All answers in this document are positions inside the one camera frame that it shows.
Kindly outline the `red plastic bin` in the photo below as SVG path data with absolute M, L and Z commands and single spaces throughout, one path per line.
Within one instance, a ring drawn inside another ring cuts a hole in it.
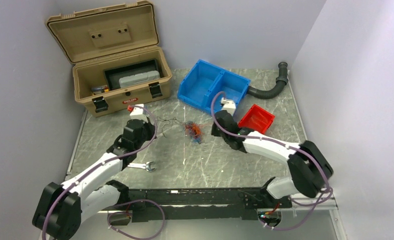
M 253 104 L 238 122 L 238 127 L 250 128 L 261 134 L 265 134 L 272 125 L 274 119 L 275 116 L 272 113 L 257 104 Z

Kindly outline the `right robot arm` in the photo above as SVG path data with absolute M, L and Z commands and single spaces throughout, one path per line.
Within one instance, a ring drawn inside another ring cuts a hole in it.
M 256 154 L 283 164 L 288 176 L 272 177 L 262 187 L 260 201 L 267 208 L 293 194 L 314 198 L 328 185 L 334 170 L 312 141 L 293 143 L 270 138 L 248 127 L 238 127 L 226 110 L 213 114 L 211 134 L 222 137 L 230 148 Z

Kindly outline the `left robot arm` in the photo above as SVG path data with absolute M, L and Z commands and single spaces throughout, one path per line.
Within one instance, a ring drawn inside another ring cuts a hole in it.
M 99 160 L 77 176 L 45 186 L 32 218 L 32 225 L 45 236 L 71 239 L 81 223 L 98 211 L 128 205 L 129 188 L 110 177 L 133 165 L 138 150 L 155 139 L 156 126 L 150 116 L 131 114 L 109 149 Z

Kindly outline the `silver open-end wrench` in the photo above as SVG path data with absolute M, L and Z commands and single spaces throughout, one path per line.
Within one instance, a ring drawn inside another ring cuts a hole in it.
M 147 172 L 153 172 L 156 170 L 156 167 L 154 167 L 154 165 L 155 165 L 154 161 L 148 161 L 145 164 L 131 162 L 127 167 L 128 168 L 143 169 L 143 170 L 146 170 Z

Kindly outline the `blue double plastic bin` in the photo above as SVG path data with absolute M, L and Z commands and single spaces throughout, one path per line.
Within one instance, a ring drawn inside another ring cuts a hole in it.
M 213 97 L 218 92 L 225 92 L 226 98 L 238 106 L 250 83 L 248 78 L 200 59 L 180 83 L 177 97 L 209 114 Z

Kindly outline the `grey case in toolbox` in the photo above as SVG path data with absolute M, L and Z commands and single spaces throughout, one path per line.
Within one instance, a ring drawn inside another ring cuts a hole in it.
M 160 73 L 157 70 L 147 71 L 143 73 L 137 73 L 135 75 L 130 75 L 126 77 L 121 77 L 119 79 L 120 88 L 130 87 L 134 85 L 139 85 L 148 81 L 153 81 L 160 78 Z

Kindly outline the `yellow black tool in toolbox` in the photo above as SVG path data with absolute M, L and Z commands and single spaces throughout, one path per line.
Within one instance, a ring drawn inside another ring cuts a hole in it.
M 97 87 L 92 87 L 91 92 L 93 95 L 101 94 L 104 92 L 110 91 L 109 87 L 107 85 L 102 85 L 102 86 L 97 86 Z

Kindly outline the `black tray in toolbox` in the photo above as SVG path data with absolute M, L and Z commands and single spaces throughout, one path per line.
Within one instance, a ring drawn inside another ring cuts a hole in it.
M 155 58 L 134 64 L 106 69 L 104 71 L 104 76 L 106 78 L 108 88 L 110 90 L 116 90 L 122 88 L 119 83 L 121 78 L 144 74 L 150 71 L 157 71 L 160 73 L 158 61 Z

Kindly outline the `tan plastic toolbox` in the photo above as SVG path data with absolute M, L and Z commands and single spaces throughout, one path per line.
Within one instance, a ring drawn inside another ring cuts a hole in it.
M 74 98 L 94 117 L 171 96 L 172 72 L 159 46 L 154 5 L 147 0 L 51 16 L 47 29 L 73 64 Z M 160 78 L 92 94 L 104 71 L 156 59 Z

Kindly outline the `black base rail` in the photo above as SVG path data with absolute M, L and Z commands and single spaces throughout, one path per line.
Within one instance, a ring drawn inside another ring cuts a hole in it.
M 285 196 L 275 199 L 260 187 L 129 189 L 114 206 L 129 210 L 134 223 L 152 220 L 257 220 L 256 213 L 290 209 Z

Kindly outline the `aluminium frame rail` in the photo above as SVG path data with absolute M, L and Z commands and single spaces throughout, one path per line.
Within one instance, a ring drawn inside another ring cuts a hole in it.
M 67 193 L 59 201 L 54 213 L 79 216 L 82 220 L 105 208 L 120 209 L 131 206 L 133 211 L 145 209 L 153 201 L 160 206 L 181 207 L 243 207 L 244 209 L 289 209 L 293 206 L 315 207 L 331 203 L 332 196 L 308 198 L 299 202 L 289 196 L 272 199 L 256 188 L 190 188 L 190 189 L 123 189 L 105 186 L 93 191 L 88 197 Z

